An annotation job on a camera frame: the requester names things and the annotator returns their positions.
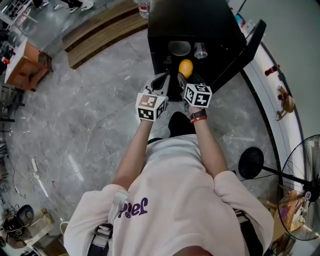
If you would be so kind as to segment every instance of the white t-shirt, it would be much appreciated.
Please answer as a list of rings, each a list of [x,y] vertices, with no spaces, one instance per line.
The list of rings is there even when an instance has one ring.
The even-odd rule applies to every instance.
[[[119,194],[126,199],[120,213]],[[70,256],[86,256],[93,230],[109,221],[109,256],[173,256],[189,246],[213,256],[248,256],[234,209],[247,213],[265,252],[274,226],[269,211],[233,172],[214,180],[206,173],[195,135],[163,139],[148,145],[146,165],[128,193],[111,184],[83,195],[64,246]]]

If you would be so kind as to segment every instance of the yellow fruit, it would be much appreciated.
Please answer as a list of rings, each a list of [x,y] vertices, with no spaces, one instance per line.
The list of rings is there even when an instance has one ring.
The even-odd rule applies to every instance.
[[[185,79],[188,79],[192,75],[194,65],[190,59],[184,59],[180,62],[179,72],[184,75]]]

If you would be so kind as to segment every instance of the can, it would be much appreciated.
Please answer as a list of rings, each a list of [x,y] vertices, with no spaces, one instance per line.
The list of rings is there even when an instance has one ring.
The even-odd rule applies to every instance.
[[[1,61],[2,61],[4,64],[7,64],[7,65],[10,64],[10,60],[8,60],[8,59],[5,58],[5,57],[2,57]]]
[[[203,42],[194,43],[194,57],[201,60],[208,56],[206,46]]]
[[[272,67],[270,67],[269,69],[267,69],[266,71],[264,71],[264,74],[266,76],[269,76],[270,74],[278,71],[278,68],[280,68],[280,65],[273,65]]]

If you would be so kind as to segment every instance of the black stand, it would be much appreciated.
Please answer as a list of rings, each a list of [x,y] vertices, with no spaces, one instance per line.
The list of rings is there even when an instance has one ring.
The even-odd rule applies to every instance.
[[[249,147],[248,149],[246,149],[242,153],[240,160],[239,160],[238,169],[239,169],[240,175],[243,178],[250,180],[250,179],[253,179],[254,177],[256,177],[263,169],[263,170],[266,170],[270,173],[287,178],[291,181],[298,182],[302,185],[312,187],[311,181],[301,179],[301,178],[295,177],[293,175],[283,173],[282,171],[271,169],[269,167],[265,167],[264,161],[265,161],[264,154],[262,153],[262,151],[259,148]]]

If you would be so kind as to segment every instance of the black cabinet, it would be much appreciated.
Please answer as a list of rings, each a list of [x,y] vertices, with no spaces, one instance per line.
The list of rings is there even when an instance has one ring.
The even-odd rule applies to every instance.
[[[190,59],[193,72],[189,83],[204,79],[216,92],[254,57],[266,24],[260,21],[249,46],[225,0],[153,0],[148,21],[148,42],[155,74],[171,73],[168,96],[180,100],[177,73],[180,61]],[[170,41],[187,41],[191,52],[175,56],[168,50]],[[194,57],[194,44],[205,44],[208,56]]]

